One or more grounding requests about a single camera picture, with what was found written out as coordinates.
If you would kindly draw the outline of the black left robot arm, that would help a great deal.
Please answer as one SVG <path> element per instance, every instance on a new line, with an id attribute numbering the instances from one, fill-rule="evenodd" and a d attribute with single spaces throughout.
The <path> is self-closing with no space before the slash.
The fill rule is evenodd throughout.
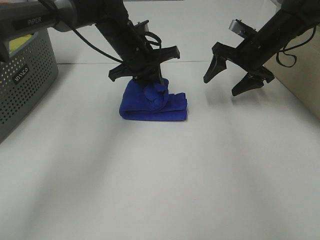
<path id="1" fill-rule="evenodd" d="M 9 41 L 44 29 L 73 31 L 88 46 L 112 59 L 77 30 L 94 25 L 119 58 L 120 65 L 109 71 L 115 81 L 133 77 L 139 84 L 165 81 L 161 63 L 180 58 L 177 46 L 162 47 L 162 40 L 149 31 L 148 20 L 133 24 L 122 0 L 34 0 L 0 5 L 0 60 L 10 60 Z"/>

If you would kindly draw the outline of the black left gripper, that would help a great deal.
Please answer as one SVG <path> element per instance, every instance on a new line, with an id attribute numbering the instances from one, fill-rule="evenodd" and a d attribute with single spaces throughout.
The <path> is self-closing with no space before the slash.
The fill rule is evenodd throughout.
<path id="1" fill-rule="evenodd" d="M 133 81 L 142 86 L 148 82 L 165 85 L 160 64 L 180 58 L 176 45 L 163 48 L 160 37 L 151 31 L 138 34 L 131 21 L 125 24 L 108 21 L 107 41 L 122 59 L 119 66 L 109 71 L 112 81 L 133 77 Z"/>

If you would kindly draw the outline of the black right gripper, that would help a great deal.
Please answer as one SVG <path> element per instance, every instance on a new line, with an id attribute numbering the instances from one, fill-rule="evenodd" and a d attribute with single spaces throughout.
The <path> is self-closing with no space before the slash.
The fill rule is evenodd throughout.
<path id="1" fill-rule="evenodd" d="M 203 82 L 209 83 L 217 74 L 226 70 L 227 61 L 246 71 L 244 78 L 231 90 L 234 97 L 250 90 L 262 88 L 264 81 L 271 82 L 275 77 L 271 71 L 264 67 L 269 57 L 256 40 L 257 36 L 258 32 L 248 38 L 243 38 L 243 41 L 236 47 L 216 42 L 212 47 L 213 57 L 203 76 Z"/>

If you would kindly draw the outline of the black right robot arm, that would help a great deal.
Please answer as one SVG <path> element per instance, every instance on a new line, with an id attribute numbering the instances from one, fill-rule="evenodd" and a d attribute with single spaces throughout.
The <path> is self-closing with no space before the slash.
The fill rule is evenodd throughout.
<path id="1" fill-rule="evenodd" d="M 208 83 L 220 72 L 226 70 L 230 61 L 246 75 L 231 90 L 233 96 L 259 89 L 270 83 L 274 74 L 264 64 L 272 57 L 289 51 L 288 43 L 309 29 L 316 30 L 320 23 L 320 2 L 318 0 L 284 0 L 275 15 L 259 30 L 234 19 L 229 29 L 241 36 L 243 41 L 237 47 L 216 42 L 212 47 L 213 57 L 203 81 Z"/>

